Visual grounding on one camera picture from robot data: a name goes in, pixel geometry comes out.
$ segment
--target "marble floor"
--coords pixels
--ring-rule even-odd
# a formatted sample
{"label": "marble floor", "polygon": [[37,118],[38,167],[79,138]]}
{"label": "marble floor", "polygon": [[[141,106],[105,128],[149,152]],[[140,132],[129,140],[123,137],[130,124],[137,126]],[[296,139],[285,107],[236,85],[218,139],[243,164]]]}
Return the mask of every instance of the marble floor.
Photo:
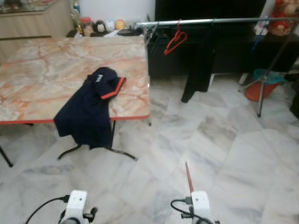
{"label": "marble floor", "polygon": [[[53,124],[1,125],[0,144],[14,162],[0,158],[0,223],[22,224],[45,200],[87,190],[86,211],[95,224],[190,224],[170,207],[189,195],[184,162],[196,190],[207,191],[212,216],[223,224],[299,223],[299,122],[279,87],[256,104],[238,93],[238,77],[216,76],[207,93],[180,102],[185,77],[152,80],[152,126],[145,120],[117,123],[114,148],[132,159],[75,146]],[[40,210],[31,224],[57,223],[62,202]]]}

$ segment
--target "black cloth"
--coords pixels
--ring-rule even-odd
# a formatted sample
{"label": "black cloth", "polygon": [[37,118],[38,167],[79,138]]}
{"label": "black cloth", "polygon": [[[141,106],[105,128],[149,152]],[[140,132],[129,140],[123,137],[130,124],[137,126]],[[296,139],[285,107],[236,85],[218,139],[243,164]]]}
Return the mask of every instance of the black cloth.
{"label": "black cloth", "polygon": [[89,75],[54,118],[59,136],[71,135],[77,144],[89,145],[90,149],[111,147],[108,104],[125,80],[107,67]]}
{"label": "black cloth", "polygon": [[181,101],[187,103],[196,91],[207,92],[216,55],[216,29],[208,31],[204,41],[197,44],[195,57]]}

